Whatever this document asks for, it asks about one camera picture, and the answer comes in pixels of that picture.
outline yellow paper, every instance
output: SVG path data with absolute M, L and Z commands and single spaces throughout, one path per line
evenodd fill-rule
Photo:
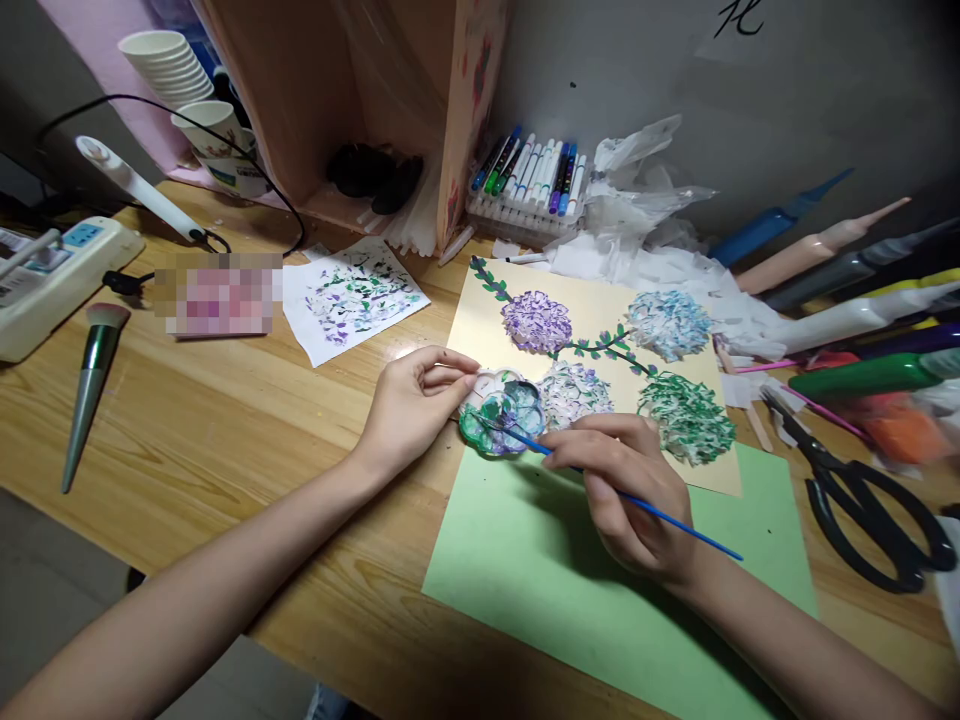
M 599 342 L 600 333 L 604 330 L 614 333 L 617 323 L 626 325 L 624 316 L 627 307 L 636 297 L 636 292 L 629 288 L 567 278 L 498 260 L 487 260 L 486 269 L 495 280 L 506 282 L 511 297 L 517 297 L 527 290 L 541 290 L 551 300 L 566 305 L 573 325 L 573 339 L 587 339 L 591 345 Z M 471 270 L 463 284 L 447 345 L 474 358 L 485 368 L 516 368 L 525 378 L 536 382 L 550 369 L 553 360 L 546 355 L 517 348 L 503 326 L 503 316 L 500 314 L 503 306 L 504 303 L 498 301 L 494 293 L 487 291 Z M 656 365 L 660 370 L 677 373 L 693 383 L 702 382 L 716 393 L 717 403 L 723 403 L 720 372 L 710 343 L 699 355 L 688 355 L 674 363 L 666 363 L 659 356 L 641 348 L 636 348 L 634 352 L 637 361 L 643 365 Z M 600 359 L 593 359 L 589 354 L 580 358 L 574 355 L 572 349 L 561 350 L 559 359 L 569 363 L 580 362 L 596 370 L 602 380 L 610 383 L 610 399 L 616 411 L 637 412 L 640 391 L 646 386 L 647 379 L 644 375 L 634 375 L 627 361 L 602 354 Z M 736 453 L 724 453 L 709 465 L 698 467 L 681 463 L 669 453 L 665 455 L 688 485 L 737 497 L 742 495 Z

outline power strip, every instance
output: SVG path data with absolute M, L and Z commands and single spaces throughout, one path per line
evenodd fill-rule
M 116 220 L 91 217 L 63 236 L 58 252 L 69 256 L 52 270 L 35 262 L 15 268 L 0 280 L 0 360 L 16 363 L 27 357 L 100 289 L 107 270 L 122 268 L 144 245 Z

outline green cardboard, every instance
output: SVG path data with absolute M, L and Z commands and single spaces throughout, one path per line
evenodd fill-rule
M 816 617 L 787 463 L 736 444 L 743 497 L 690 487 L 698 530 Z M 579 476 L 464 452 L 423 592 L 680 718 L 788 715 L 699 617 L 603 549 Z

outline chinese character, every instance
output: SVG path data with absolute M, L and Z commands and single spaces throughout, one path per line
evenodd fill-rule
M 720 29 L 717 30 L 716 35 L 714 35 L 713 37 L 716 38 L 717 35 L 722 33 L 723 29 L 733 21 L 736 21 L 737 32 L 740 33 L 741 35 L 756 35 L 758 32 L 760 32 L 760 28 L 763 27 L 763 23 L 761 22 L 753 30 L 748 30 L 743 26 L 743 21 L 744 21 L 744 18 L 747 17 L 747 14 L 751 10 L 753 10 L 757 5 L 759 5 L 762 1 L 763 0 L 747 0 L 747 6 L 743 9 L 742 12 L 738 13 L 737 10 L 740 9 L 740 3 L 742 2 L 742 0 L 733 0 L 732 3 L 730 3 L 723 10 L 717 13 L 717 15 L 723 15 L 725 12 L 729 11 L 729 15 L 727 15 L 727 19 L 723 21 L 723 25 L 720 26 Z

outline green makeup brush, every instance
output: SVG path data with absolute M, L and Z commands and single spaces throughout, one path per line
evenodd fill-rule
M 60 492 L 64 494 L 70 492 L 73 476 L 77 474 L 93 415 L 120 341 L 120 330 L 129 318 L 130 311 L 119 305 L 97 303 L 87 308 L 90 334 L 80 366 L 80 387 L 77 388 L 77 405 L 73 410 L 73 427 L 67 446 L 67 466 L 63 469 L 63 483 L 60 485 Z

